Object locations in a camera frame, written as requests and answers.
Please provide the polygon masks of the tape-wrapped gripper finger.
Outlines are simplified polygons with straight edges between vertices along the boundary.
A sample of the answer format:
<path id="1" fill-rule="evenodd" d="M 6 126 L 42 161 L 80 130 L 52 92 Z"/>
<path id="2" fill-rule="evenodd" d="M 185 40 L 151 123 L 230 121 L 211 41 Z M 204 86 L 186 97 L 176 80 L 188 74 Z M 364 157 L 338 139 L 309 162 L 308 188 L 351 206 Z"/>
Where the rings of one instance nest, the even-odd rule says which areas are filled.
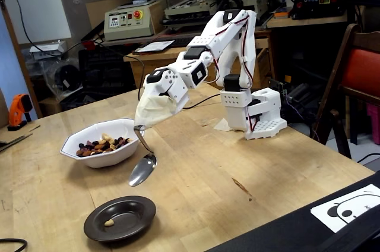
<path id="1" fill-rule="evenodd" d="M 135 126 L 150 128 L 162 121 L 162 98 L 142 97 L 135 113 Z"/>
<path id="2" fill-rule="evenodd" d="M 178 101 L 172 92 L 175 85 L 175 76 L 169 69 L 154 70 L 148 75 L 148 97 L 160 96 L 162 98 L 162 121 L 179 112 Z"/>

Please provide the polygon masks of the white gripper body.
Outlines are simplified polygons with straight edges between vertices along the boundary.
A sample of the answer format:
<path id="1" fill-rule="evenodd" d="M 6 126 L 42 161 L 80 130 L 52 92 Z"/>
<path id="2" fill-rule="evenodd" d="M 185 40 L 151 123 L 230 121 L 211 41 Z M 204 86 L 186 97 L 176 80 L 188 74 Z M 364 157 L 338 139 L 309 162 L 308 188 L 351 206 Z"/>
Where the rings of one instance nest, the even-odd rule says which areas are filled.
<path id="1" fill-rule="evenodd" d="M 177 114 L 189 100 L 188 87 L 182 77 L 168 68 L 154 70 L 146 76 L 144 96 L 170 114 Z"/>

